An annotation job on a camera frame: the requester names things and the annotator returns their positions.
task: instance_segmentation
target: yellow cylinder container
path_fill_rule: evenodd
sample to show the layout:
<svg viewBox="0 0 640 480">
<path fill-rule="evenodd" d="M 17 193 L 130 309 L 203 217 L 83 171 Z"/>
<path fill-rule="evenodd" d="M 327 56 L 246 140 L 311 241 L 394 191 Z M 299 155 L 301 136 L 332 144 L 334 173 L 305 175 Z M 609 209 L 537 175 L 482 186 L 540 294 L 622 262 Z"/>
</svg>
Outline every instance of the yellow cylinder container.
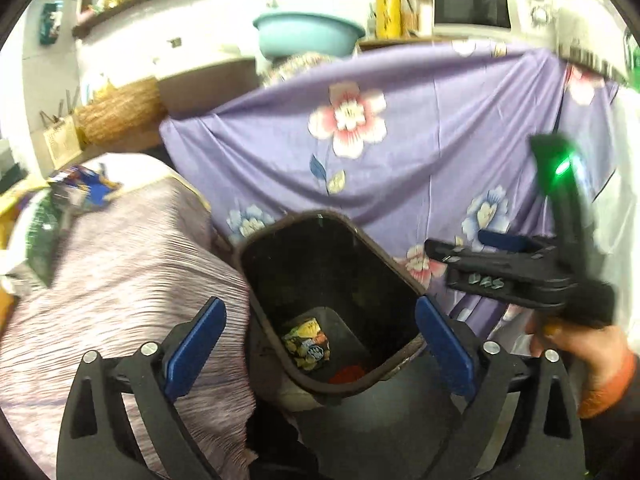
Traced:
<svg viewBox="0 0 640 480">
<path fill-rule="evenodd" d="M 400 0 L 376 0 L 376 36 L 392 39 L 401 35 Z"/>
</svg>

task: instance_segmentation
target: white microwave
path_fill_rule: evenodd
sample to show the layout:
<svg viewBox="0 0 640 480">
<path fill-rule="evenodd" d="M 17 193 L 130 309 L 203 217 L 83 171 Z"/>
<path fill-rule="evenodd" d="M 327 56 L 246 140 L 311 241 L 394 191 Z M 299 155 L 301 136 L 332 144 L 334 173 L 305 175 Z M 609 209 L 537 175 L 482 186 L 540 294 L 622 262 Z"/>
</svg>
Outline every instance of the white microwave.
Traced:
<svg viewBox="0 0 640 480">
<path fill-rule="evenodd" d="M 524 41 L 556 48 L 563 0 L 433 0 L 433 35 Z"/>
</svg>

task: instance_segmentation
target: brown woven container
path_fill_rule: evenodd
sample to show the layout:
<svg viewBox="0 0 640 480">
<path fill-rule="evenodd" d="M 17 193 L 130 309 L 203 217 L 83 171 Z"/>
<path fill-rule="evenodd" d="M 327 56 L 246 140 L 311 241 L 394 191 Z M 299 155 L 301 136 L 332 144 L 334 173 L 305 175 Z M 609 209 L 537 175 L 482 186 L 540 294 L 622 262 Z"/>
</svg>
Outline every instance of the brown woven container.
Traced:
<svg viewBox="0 0 640 480">
<path fill-rule="evenodd" d="M 167 114 L 156 78 L 121 86 L 106 97 L 78 108 L 77 124 L 92 144 L 121 139 L 133 129 L 159 122 Z"/>
</svg>

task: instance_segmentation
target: silver screw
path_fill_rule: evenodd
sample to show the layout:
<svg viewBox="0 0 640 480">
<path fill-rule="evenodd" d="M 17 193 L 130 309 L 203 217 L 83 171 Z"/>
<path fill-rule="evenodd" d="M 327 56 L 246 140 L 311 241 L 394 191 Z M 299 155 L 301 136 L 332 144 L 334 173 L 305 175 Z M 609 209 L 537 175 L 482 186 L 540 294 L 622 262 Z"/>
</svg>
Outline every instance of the silver screw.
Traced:
<svg viewBox="0 0 640 480">
<path fill-rule="evenodd" d="M 482 345 L 482 348 L 484 349 L 485 352 L 491 355 L 496 355 L 498 352 L 500 352 L 500 345 L 498 345 L 498 343 L 496 343 L 495 341 L 485 342 Z"/>
<path fill-rule="evenodd" d="M 98 352 L 95 350 L 89 350 L 86 354 L 82 356 L 82 361 L 85 363 L 93 363 L 98 357 Z"/>
<path fill-rule="evenodd" d="M 556 352 L 555 350 L 547 350 L 545 352 L 545 357 L 548 361 L 551 361 L 552 363 L 557 363 L 560 360 L 560 356 L 558 355 L 558 352 Z"/>
<path fill-rule="evenodd" d="M 158 343 L 154 343 L 153 341 L 144 343 L 140 351 L 142 355 L 153 355 L 158 351 Z"/>
</svg>

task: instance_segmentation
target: purple cloth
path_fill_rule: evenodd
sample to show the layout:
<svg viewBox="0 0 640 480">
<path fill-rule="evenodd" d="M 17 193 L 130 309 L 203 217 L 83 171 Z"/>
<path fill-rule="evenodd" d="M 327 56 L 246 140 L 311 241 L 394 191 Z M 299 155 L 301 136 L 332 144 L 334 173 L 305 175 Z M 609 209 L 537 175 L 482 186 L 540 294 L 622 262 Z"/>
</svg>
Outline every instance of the purple cloth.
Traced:
<svg viewBox="0 0 640 480">
<path fill-rule="evenodd" d="M 161 135 L 231 242 L 288 212 L 334 209 L 487 336 L 506 306 L 446 290 L 422 243 L 480 250 L 482 227 L 549 233 L 527 137 L 551 132 L 560 111 L 593 199 L 614 170 L 615 90 L 543 49 L 400 46 L 313 68 L 203 117 L 169 118 Z"/>
</svg>

